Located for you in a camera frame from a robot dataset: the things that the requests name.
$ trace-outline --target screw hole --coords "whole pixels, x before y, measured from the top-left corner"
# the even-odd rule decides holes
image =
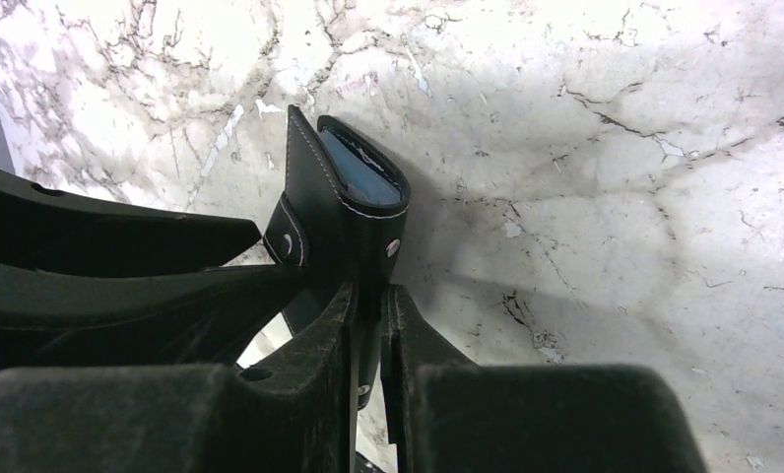
[[[30,184],[30,186],[33,188],[33,190],[35,192],[38,192],[38,193],[41,193],[41,194],[44,194],[44,195],[49,195],[50,197],[61,197],[62,195],[67,193],[67,192],[65,192],[63,190],[48,189],[46,187],[41,186],[41,184],[39,184],[37,182],[33,182],[32,184]]]
[[[263,368],[256,368],[250,367],[243,372],[241,372],[241,377],[247,381],[261,381],[262,379],[267,379],[268,377],[272,376],[273,372],[270,370],[265,370]]]

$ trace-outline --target blue inner lining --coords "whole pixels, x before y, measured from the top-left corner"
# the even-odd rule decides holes
[[[357,155],[352,153],[328,130],[319,134],[334,165],[353,197],[373,205],[391,205],[401,201],[401,191]]]

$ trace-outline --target white marble tabletop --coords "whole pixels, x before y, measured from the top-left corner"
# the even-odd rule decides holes
[[[395,281],[464,353],[652,367],[712,471],[784,471],[784,1],[0,1],[42,185],[264,227],[292,103],[407,173]]]

